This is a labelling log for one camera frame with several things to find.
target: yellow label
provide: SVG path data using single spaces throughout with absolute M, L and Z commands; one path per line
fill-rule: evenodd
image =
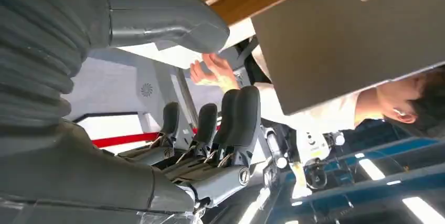
M 311 157 L 318 157 L 321 155 L 321 153 L 322 153 L 321 151 L 313 152 L 313 153 L 311 153 Z
M 298 176 L 295 175 L 295 178 L 297 180 L 297 184 L 300 185 L 301 187 L 305 188 L 306 187 L 306 178 L 304 176 L 304 169 L 303 166 L 296 163 L 294 165 L 295 171 L 298 173 Z

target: laptop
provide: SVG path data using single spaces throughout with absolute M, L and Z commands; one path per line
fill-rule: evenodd
M 252 21 L 287 115 L 445 61 L 445 0 L 286 0 Z

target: dark hair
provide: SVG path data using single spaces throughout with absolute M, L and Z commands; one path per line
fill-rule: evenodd
M 427 82 L 422 96 L 411 101 L 416 121 L 408 124 L 386 118 L 388 122 L 413 136 L 445 139 L 445 68 L 442 66 L 436 71 L 442 79 Z

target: white sleeve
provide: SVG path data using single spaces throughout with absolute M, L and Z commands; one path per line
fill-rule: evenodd
M 284 115 L 272 84 L 255 83 L 260 91 L 261 117 L 286 124 L 294 129 L 316 128 L 323 133 L 354 128 L 355 106 L 358 93 L 325 102 L 311 109 Z
M 260 67 L 261 71 L 269 78 L 269 80 L 272 80 L 270 78 L 269 69 L 266 65 L 266 60 L 264 59 L 263 52 L 261 51 L 261 46 L 258 45 L 253 51 L 252 56 L 255 62 L 257 63 L 258 67 Z
M 277 93 L 272 84 L 255 83 L 260 91 L 261 117 L 282 124 L 289 124 L 289 117 L 284 115 Z

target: ceiling light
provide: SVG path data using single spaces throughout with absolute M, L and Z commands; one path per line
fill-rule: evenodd
M 373 162 L 369 159 L 361 159 L 358 163 L 363 167 L 366 173 L 371 177 L 372 180 L 379 180 L 385 178 L 385 175 L 375 166 Z
M 392 186 L 392 185 L 397 185 L 397 184 L 400 184 L 400 183 L 402 183 L 402 181 L 400 181 L 400 180 L 395 180 L 395 181 L 391 181 L 391 182 L 386 183 L 386 185 L 388 185 L 388 186 Z
M 299 206 L 301 204 L 303 204 L 302 201 L 297 201 L 297 202 L 292 203 L 292 206 L 295 207 L 295 206 Z
M 244 215 L 239 220 L 239 224 L 249 224 L 255 217 L 255 214 L 257 213 L 258 209 L 264 205 L 269 196 L 270 196 L 270 189 L 263 188 L 260 191 L 260 195 L 258 195 L 257 200 L 252 202 L 247 208 L 246 212 L 244 212 Z
M 445 223 L 445 218 L 423 199 L 411 197 L 402 201 L 424 224 Z

